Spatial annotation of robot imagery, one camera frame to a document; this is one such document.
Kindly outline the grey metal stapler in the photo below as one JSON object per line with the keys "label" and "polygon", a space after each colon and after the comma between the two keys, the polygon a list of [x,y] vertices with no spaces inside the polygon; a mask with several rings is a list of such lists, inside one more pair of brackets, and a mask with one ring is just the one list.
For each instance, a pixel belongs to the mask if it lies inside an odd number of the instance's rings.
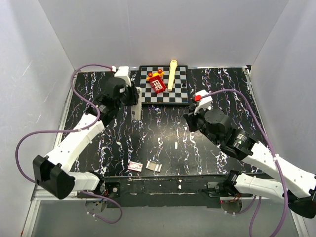
{"label": "grey metal stapler", "polygon": [[136,100],[136,105],[131,107],[131,119],[132,121],[140,121],[141,113],[142,113],[142,89],[140,87],[136,87],[136,92],[138,98]]}

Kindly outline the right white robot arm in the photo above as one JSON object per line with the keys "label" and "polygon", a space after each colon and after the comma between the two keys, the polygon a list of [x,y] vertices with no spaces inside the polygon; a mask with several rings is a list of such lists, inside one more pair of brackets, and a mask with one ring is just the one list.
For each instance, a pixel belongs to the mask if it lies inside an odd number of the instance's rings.
{"label": "right white robot arm", "polygon": [[316,176],[306,172],[280,156],[273,157],[260,141],[255,141],[244,130],[232,124],[229,116],[220,109],[191,107],[183,115],[191,132],[200,131],[220,151],[231,158],[255,166],[272,179],[260,179],[238,171],[230,171],[226,180],[210,190],[219,195],[253,194],[284,201],[298,215],[313,219],[316,216]]}

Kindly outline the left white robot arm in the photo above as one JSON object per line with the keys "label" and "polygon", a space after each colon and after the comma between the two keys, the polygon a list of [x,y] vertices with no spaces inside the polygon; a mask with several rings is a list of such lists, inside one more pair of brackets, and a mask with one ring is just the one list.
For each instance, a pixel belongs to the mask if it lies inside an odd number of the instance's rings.
{"label": "left white robot arm", "polygon": [[129,76],[115,75],[106,81],[94,105],[95,109],[89,109],[81,117],[76,132],[68,134],[46,156],[38,155],[33,160],[35,183],[58,199],[66,198],[72,191],[89,191],[96,198],[104,194],[105,185],[96,173],[70,170],[81,152],[116,118],[122,107],[130,107],[132,120],[140,120],[141,88]]}

